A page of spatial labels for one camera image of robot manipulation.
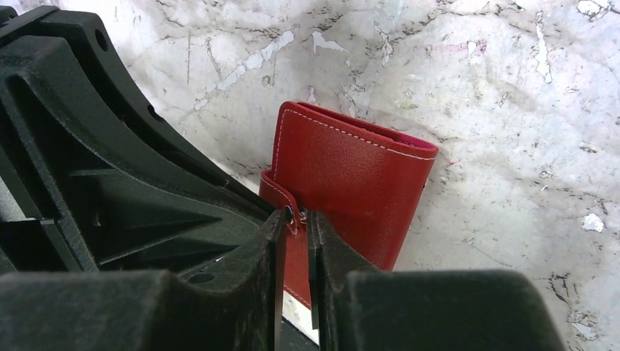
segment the red leather wallet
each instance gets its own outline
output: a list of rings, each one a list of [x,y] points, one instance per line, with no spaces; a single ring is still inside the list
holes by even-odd
[[[391,270],[437,155],[426,141],[304,102],[280,107],[272,168],[260,196],[290,207],[285,289],[310,307],[303,210],[323,211],[338,234]]]

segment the wallet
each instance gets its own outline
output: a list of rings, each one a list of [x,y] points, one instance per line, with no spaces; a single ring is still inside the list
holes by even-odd
[[[260,196],[292,214],[284,288],[310,307],[305,213],[325,213],[340,237],[391,270],[438,148],[305,102],[281,107]]]

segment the white marble table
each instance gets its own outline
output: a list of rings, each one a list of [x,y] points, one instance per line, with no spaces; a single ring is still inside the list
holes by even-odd
[[[620,15],[596,2],[0,4],[98,13],[158,113],[254,190],[285,100],[436,143],[397,269],[524,272],[567,349],[618,350]]]

